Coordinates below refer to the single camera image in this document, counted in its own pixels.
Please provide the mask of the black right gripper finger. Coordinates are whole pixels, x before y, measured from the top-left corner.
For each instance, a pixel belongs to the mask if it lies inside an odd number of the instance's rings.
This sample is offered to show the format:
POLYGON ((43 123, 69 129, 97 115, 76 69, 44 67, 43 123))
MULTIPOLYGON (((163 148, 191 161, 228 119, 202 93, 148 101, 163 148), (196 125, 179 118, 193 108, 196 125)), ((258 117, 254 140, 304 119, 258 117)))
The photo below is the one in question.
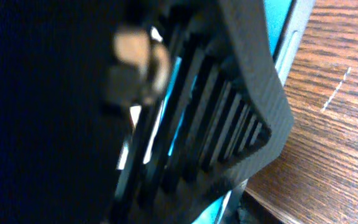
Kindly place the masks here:
POLYGON ((137 1, 0 1, 0 223, 124 223, 129 115, 104 99, 137 1))

